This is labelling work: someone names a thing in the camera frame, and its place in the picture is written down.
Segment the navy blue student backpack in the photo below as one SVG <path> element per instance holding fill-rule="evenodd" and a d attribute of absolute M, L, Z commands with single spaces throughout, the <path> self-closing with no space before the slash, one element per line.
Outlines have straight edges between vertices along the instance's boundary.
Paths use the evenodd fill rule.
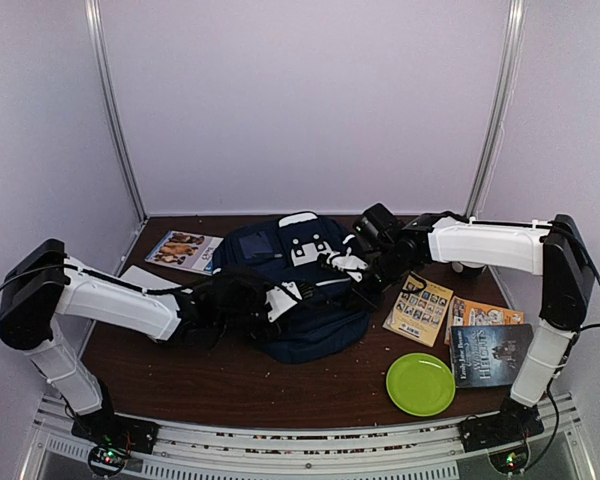
<path fill-rule="evenodd" d="M 289 314 L 280 336 L 268 342 L 252 340 L 261 351 L 281 363 L 301 364 L 361 340 L 375 310 L 350 307 L 352 279 L 318 262 L 320 253 L 343 251 L 349 234 L 354 233 L 337 220 L 305 211 L 225 235 L 214 252 L 212 271 L 229 302 L 224 320 L 244 320 L 250 331 L 249 309 L 264 304 L 274 286 L 295 281 L 311 287 L 310 298 Z"/>

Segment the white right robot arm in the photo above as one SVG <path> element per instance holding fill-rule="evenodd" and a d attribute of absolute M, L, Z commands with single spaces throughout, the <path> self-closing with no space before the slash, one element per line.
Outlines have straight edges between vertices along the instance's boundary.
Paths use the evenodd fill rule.
<path fill-rule="evenodd" d="M 430 263 L 501 267 L 541 278 L 539 324 L 510 389 L 513 404 L 492 423 L 499 440 L 515 440 L 530 426 L 528 408 L 563 367 L 587 316 L 594 269 L 575 221 L 564 214 L 547 222 L 480 221 L 443 211 L 404 222 L 377 203 L 353 228 L 378 253 L 355 287 L 365 301 Z"/>

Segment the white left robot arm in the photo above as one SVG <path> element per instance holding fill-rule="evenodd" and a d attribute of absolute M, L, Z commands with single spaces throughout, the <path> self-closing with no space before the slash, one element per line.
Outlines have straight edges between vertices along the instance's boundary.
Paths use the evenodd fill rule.
<path fill-rule="evenodd" d="M 59 391 L 86 429 L 103 444 L 117 442 L 124 424 L 110 411 L 102 381 L 88 371 L 58 324 L 84 317 L 180 343 L 197 332 L 273 326 L 306 299 L 295 282 L 249 270 L 220 271 L 189 285 L 151 288 L 94 269 L 48 239 L 0 284 L 0 340 L 23 352 Z"/>

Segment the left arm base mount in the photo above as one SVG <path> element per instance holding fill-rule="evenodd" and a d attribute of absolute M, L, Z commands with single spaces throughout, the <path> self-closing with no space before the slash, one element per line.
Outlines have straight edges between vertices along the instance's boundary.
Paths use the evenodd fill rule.
<path fill-rule="evenodd" d="M 138 454 L 151 454 L 157 441 L 159 425 L 152 421 L 124 416 L 116 417 L 112 433 L 96 435 L 78 420 L 73 421 L 71 434 L 93 444 L 86 463 L 100 478 L 111 478 L 130 467 L 141 464 Z"/>

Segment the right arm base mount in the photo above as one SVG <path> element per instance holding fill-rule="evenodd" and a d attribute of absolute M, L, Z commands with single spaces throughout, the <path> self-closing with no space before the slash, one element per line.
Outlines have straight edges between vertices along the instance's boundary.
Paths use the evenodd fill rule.
<path fill-rule="evenodd" d="M 470 415 L 458 424 L 465 453 L 485 450 L 490 466 L 504 475 L 521 474 L 531 463 L 530 439 L 545 431 L 538 414 L 502 412 Z"/>

